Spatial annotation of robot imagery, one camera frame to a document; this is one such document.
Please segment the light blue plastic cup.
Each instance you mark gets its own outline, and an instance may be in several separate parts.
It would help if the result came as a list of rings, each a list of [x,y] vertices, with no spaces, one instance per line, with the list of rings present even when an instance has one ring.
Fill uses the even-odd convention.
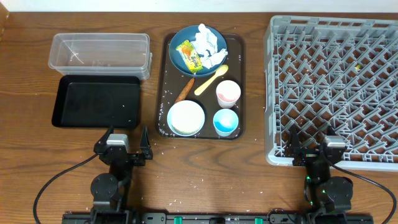
[[[229,136],[239,124],[237,114],[231,109],[218,110],[213,117],[213,126],[221,137]]]

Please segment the light blue rice bowl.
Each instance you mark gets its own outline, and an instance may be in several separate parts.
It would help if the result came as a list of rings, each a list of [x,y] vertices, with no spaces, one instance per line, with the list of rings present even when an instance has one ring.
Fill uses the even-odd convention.
[[[167,113],[167,124],[176,135],[187,137],[199,132],[205,123],[205,112],[196,102],[183,100]]]

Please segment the pink plastic cup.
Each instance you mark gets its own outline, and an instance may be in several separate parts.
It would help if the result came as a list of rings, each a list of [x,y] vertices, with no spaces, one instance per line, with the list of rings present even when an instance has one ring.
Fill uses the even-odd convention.
[[[222,108],[231,108],[241,96],[240,86],[231,80],[225,80],[216,87],[216,97],[218,104]]]

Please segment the grey dishwasher rack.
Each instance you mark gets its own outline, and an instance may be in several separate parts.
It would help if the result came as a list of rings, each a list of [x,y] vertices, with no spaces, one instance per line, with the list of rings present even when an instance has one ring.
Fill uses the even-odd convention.
[[[315,147],[333,128],[344,169],[397,170],[397,22],[274,16],[264,35],[265,155],[291,166],[289,129]]]

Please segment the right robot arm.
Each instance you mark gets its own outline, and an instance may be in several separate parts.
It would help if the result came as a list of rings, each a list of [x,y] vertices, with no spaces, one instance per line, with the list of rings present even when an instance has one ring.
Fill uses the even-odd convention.
[[[323,141],[311,149],[301,145],[295,126],[289,132],[285,155],[293,159],[293,166],[304,166],[307,172],[304,195],[312,207],[304,219],[315,223],[324,215],[343,215],[351,209],[353,183],[346,177],[331,176],[330,167],[341,161],[345,140],[329,126]]]

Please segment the orange carrot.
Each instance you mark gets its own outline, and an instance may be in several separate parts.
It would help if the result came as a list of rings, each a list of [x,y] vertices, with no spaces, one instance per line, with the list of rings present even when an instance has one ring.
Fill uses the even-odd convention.
[[[177,99],[175,100],[175,104],[186,99],[187,95],[189,94],[190,90],[193,87],[194,82],[195,82],[194,78],[191,78],[189,80],[189,82],[184,86],[183,90],[180,92]]]

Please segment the yellow snack wrapper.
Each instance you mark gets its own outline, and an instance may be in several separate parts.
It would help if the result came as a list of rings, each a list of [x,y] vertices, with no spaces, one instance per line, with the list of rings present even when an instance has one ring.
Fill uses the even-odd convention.
[[[176,47],[176,50],[180,53],[185,65],[191,73],[195,75],[197,72],[203,69],[200,56],[189,40],[183,41]]]

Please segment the pale yellow plastic spoon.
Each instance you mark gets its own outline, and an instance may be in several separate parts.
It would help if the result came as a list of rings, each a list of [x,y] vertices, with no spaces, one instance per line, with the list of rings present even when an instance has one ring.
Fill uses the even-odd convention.
[[[228,69],[229,67],[227,65],[221,65],[211,78],[209,78],[205,83],[203,83],[194,91],[194,94],[196,96],[201,95],[218,77],[223,76],[228,71]]]

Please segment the white tissue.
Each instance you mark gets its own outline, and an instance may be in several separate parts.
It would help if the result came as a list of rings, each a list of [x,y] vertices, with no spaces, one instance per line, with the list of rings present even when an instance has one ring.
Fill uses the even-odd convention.
[[[220,64],[228,55],[226,48],[218,50],[217,41],[217,36],[204,24],[198,26],[198,32],[192,44],[200,56],[201,64],[207,69]]]

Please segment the clear plastic bin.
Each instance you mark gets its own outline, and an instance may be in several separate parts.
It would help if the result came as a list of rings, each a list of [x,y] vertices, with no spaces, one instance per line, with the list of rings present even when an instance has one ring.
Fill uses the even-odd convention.
[[[62,75],[150,77],[150,37],[140,33],[59,33],[48,66]]]

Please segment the dark blue plate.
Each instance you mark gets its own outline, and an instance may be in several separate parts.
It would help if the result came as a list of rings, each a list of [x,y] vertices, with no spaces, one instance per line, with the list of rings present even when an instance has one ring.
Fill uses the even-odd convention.
[[[183,41],[189,40],[192,43],[192,41],[195,40],[195,34],[198,32],[198,26],[199,25],[188,26],[188,27],[178,31],[174,35],[174,37],[170,41],[170,45],[169,45],[169,56],[170,56],[172,63],[181,72],[183,72],[187,75],[190,75],[190,76],[194,76],[194,77],[205,77],[205,76],[208,76],[208,75],[212,74],[213,72],[215,72],[215,70],[225,61],[226,57],[220,64],[215,65],[211,69],[207,69],[207,68],[203,67],[202,70],[200,70],[199,72],[197,72],[194,75],[193,73],[191,73],[189,71],[189,69],[185,65],[180,53],[176,50],[176,47],[178,45],[180,45]],[[206,27],[209,28],[217,36],[218,50],[226,48],[226,50],[228,51],[227,44],[226,44],[224,37],[214,28],[208,27],[208,26],[206,26]]]

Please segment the black waste tray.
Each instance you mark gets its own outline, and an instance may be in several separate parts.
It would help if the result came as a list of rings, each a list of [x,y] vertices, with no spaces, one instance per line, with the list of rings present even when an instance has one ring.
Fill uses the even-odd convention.
[[[65,75],[52,115],[58,128],[135,129],[139,120],[140,79],[131,76]]]

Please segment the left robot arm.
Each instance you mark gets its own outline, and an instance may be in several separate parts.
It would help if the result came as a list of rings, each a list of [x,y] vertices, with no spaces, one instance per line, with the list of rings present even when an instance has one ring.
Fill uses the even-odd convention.
[[[139,148],[140,153],[130,153],[127,135],[115,134],[112,126],[96,142],[93,151],[109,166],[109,172],[98,175],[91,183],[92,223],[137,222],[134,212],[127,207],[127,198],[133,168],[153,159],[146,127],[142,130]]]

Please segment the dark brown serving tray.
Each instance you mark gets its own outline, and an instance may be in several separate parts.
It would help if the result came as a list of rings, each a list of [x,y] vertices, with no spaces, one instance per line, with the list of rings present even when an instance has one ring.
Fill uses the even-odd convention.
[[[180,92],[191,79],[190,76],[182,73],[171,62],[169,56],[169,45],[175,33],[172,32],[164,39],[162,49],[162,59],[160,64],[159,87],[155,110],[155,129],[163,137],[179,138],[179,135],[172,132],[167,124],[167,114],[169,109],[175,103]],[[198,103],[205,112],[205,123],[201,130],[191,136],[192,139],[211,139],[233,141],[241,137],[245,129],[245,43],[243,39],[236,34],[223,34],[228,48],[228,56],[224,64],[228,66],[228,71],[221,77],[215,79],[212,84],[199,96],[194,94],[194,90],[202,83],[206,82],[208,77],[196,78],[187,100]],[[237,83],[241,89],[241,96],[231,108],[238,116],[237,128],[226,137],[219,136],[213,125],[213,117],[221,109],[216,97],[216,87],[225,80],[231,80]]]

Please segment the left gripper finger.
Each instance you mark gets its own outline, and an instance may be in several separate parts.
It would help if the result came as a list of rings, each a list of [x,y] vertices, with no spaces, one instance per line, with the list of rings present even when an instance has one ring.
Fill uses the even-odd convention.
[[[95,143],[94,145],[94,153],[96,154],[103,154],[107,148],[108,144],[106,141],[108,140],[109,136],[114,133],[114,127],[110,126],[105,134]]]
[[[146,160],[153,159],[153,152],[152,152],[152,148],[150,146],[150,142],[149,142],[149,138],[148,138],[147,126],[144,126],[144,128],[142,130],[141,141],[140,141],[140,150]]]

